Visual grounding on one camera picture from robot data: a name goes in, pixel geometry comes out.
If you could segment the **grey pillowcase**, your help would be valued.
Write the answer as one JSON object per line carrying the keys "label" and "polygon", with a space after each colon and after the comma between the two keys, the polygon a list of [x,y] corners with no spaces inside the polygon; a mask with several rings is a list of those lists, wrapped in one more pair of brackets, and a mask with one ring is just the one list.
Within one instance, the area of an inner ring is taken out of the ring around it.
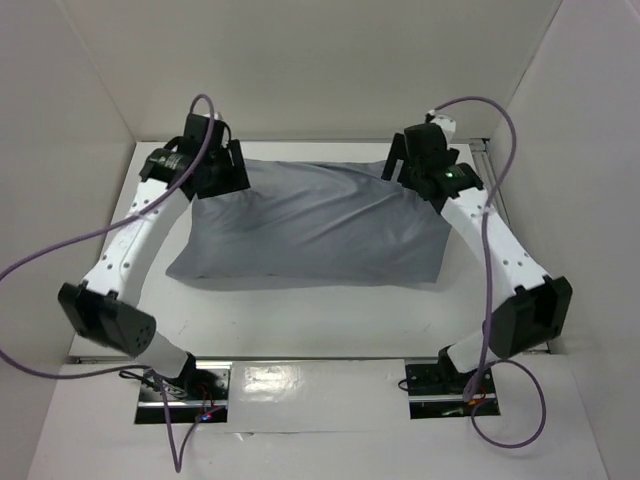
{"label": "grey pillowcase", "polygon": [[251,186],[195,199],[183,250],[166,270],[183,282],[259,278],[283,284],[437,281],[449,225],[378,162],[249,160]]}

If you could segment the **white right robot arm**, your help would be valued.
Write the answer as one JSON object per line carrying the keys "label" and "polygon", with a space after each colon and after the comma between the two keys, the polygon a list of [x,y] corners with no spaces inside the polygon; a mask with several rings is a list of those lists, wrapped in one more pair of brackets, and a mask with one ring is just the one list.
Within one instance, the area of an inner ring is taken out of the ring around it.
{"label": "white right robot arm", "polygon": [[490,205],[488,188],[449,144],[454,131],[454,121],[439,116],[395,134],[382,173],[430,203],[490,274],[480,331],[439,354],[436,379],[448,392],[468,384],[481,362],[510,359],[559,337],[573,294],[569,281],[551,277]]}

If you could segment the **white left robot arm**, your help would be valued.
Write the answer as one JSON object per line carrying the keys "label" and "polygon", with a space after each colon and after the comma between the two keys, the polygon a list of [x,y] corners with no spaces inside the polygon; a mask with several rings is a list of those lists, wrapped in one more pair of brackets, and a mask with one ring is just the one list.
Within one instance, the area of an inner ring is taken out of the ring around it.
{"label": "white left robot arm", "polygon": [[191,203],[249,186],[229,125],[218,115],[189,114],[182,135],[145,159],[127,225],[79,284],[60,288],[58,301],[76,334],[147,366],[176,399],[214,387],[216,377],[198,369],[193,354],[162,335],[138,303],[161,246]]}

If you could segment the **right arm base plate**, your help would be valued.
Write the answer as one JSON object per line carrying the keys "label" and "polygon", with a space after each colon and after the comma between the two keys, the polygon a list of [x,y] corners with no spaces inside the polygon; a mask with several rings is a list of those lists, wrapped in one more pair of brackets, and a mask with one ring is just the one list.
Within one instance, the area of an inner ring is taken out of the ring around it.
{"label": "right arm base plate", "polygon": [[472,374],[444,380],[435,359],[410,359],[405,362],[405,376],[397,386],[408,396],[412,420],[450,419],[477,416],[500,416],[493,375],[488,370],[478,392],[463,400],[463,390]]}

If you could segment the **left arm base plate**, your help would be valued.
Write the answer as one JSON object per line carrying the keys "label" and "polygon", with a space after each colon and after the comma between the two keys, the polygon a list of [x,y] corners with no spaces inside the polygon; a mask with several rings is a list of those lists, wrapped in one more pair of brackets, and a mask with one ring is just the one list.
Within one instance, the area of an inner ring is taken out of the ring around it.
{"label": "left arm base plate", "polygon": [[[216,377],[217,390],[206,393],[198,387],[195,395],[165,384],[170,420],[173,424],[191,424],[200,418],[204,424],[223,424],[228,420],[228,399],[231,380],[230,362],[202,362],[200,369],[208,370]],[[136,425],[159,425],[165,422],[162,393],[149,370],[142,373],[121,373],[120,377],[137,381],[139,393],[134,423]]]}

